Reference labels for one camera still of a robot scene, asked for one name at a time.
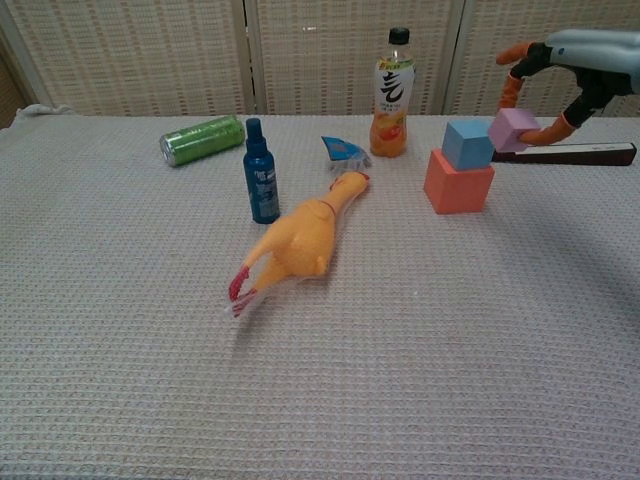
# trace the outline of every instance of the bottle cap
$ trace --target bottle cap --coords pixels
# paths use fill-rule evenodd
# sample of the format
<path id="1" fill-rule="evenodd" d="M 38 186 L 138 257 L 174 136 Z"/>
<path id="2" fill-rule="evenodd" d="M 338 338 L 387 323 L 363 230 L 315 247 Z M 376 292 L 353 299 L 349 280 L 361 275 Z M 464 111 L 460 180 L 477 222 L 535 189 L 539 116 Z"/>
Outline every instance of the bottle cap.
<path id="1" fill-rule="evenodd" d="M 262 125 L 259 118 L 249 118 L 247 124 L 247 153 L 254 157 L 267 154 L 267 140 L 262 136 Z"/>
<path id="2" fill-rule="evenodd" d="M 409 43 L 409 29 L 394 27 L 389 30 L 389 43 L 392 45 L 406 45 Z"/>

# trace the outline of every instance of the orange juice bottle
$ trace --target orange juice bottle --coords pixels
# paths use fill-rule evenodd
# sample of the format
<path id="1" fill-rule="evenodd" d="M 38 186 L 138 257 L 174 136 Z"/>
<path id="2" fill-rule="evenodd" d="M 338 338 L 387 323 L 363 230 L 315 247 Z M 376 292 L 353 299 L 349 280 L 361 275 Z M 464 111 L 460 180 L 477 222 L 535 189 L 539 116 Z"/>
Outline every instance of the orange juice bottle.
<path id="1" fill-rule="evenodd" d="M 375 102 L 369 142 L 374 155 L 397 157 L 404 152 L 407 144 L 406 117 L 414 76 L 409 29 L 392 28 L 388 51 L 378 59 L 373 76 Z"/>

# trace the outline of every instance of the yellow rubber chicken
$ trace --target yellow rubber chicken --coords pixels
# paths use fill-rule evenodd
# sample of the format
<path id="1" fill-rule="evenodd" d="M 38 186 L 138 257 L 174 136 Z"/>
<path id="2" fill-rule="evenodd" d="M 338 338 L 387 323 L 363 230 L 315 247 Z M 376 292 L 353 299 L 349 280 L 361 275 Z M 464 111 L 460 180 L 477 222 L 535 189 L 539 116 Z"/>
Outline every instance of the yellow rubber chicken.
<path id="1" fill-rule="evenodd" d="M 335 245 L 338 215 L 368 185 L 369 177 L 364 173 L 344 173 L 324 197 L 306 200 L 289 215 L 276 220 L 249 252 L 229 285 L 234 315 L 238 316 L 258 292 L 287 277 L 324 275 Z M 242 284 L 249 277 L 249 269 L 268 253 L 271 257 L 258 280 L 251 290 L 240 295 Z"/>

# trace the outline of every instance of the foam block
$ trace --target foam block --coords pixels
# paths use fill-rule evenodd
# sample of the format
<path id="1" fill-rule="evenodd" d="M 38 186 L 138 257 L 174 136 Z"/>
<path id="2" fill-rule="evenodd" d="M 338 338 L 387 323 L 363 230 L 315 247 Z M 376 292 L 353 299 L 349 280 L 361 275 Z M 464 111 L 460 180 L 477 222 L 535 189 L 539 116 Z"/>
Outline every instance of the foam block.
<path id="1" fill-rule="evenodd" d="M 432 150 L 424 191 L 438 214 L 480 212 L 494 174 L 491 166 L 456 171 L 441 150 Z"/>
<path id="2" fill-rule="evenodd" d="M 447 123 L 442 153 L 458 171 L 491 165 L 493 144 L 489 140 L 489 123 L 479 119 Z"/>
<path id="3" fill-rule="evenodd" d="M 527 144 L 518 141 L 518 137 L 524 132 L 539 129 L 531 110 L 501 108 L 489 128 L 489 138 L 497 152 L 522 152 Z"/>

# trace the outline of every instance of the pink cube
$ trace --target pink cube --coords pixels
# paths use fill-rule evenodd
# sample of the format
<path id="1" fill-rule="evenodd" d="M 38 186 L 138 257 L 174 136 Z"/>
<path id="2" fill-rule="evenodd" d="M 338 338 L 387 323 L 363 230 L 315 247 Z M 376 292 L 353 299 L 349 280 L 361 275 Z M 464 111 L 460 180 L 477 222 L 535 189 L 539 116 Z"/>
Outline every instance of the pink cube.
<path id="1" fill-rule="evenodd" d="M 522 152 L 527 145 L 518 137 L 530 130 L 540 130 L 531 110 L 501 108 L 489 127 L 489 138 L 497 152 Z"/>

